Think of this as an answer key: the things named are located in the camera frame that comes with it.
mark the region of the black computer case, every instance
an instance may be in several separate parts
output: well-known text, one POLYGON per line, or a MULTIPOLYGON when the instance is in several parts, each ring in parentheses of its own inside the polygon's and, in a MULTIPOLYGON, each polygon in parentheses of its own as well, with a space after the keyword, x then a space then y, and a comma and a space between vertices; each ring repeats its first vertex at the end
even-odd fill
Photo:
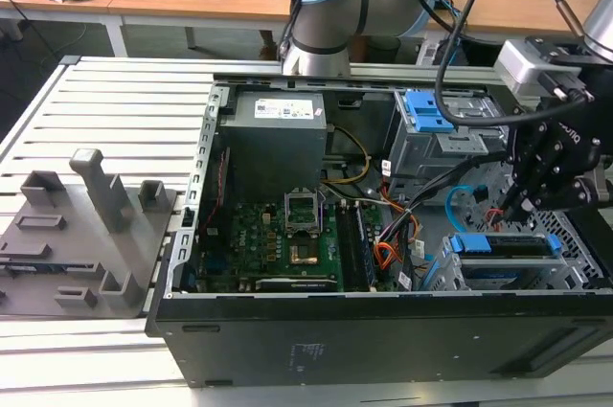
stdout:
MULTIPOLYGON (((267 86, 269 80, 259 82, 267 86)), ((503 104, 504 92, 496 86, 487 90, 503 104)), ((210 99, 223 98, 226 91, 223 85, 214 87, 210 99)), ((330 102, 327 120, 339 122, 342 116, 333 119, 329 107, 330 102)), ((221 137, 211 134, 216 117, 208 118, 208 112, 192 182, 201 181, 208 160, 204 153, 214 137, 221 137)), ((195 186, 187 194, 192 192, 197 199, 195 186)), ((286 298, 248 292, 207 295, 182 286, 183 278, 196 272, 177 261, 190 252, 191 227, 197 225, 188 207, 162 259, 146 331, 165 339, 191 388, 543 377, 613 336, 613 294, 599 291, 610 286, 613 231, 593 208, 565 216, 567 229, 582 239, 604 273, 583 290, 286 298), (171 282, 178 284, 172 291, 170 272, 171 282)), ((436 229, 436 221, 429 225, 436 229)))

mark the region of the green circuit board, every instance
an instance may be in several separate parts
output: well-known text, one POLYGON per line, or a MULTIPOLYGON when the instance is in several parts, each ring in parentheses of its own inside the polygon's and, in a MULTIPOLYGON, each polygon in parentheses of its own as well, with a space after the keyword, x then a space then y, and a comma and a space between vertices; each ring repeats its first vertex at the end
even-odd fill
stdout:
MULTIPOLYGON (((291 223, 312 222, 310 206, 291 206, 291 223)), ((241 203, 232 208, 230 237, 223 252, 203 252, 197 282, 201 292, 253 292, 260 279, 331 280, 343 291, 343 269, 338 247, 334 204, 321 206, 321 233, 289 234, 284 203, 241 203)), ((380 229, 377 207, 363 209, 369 235, 380 229)))

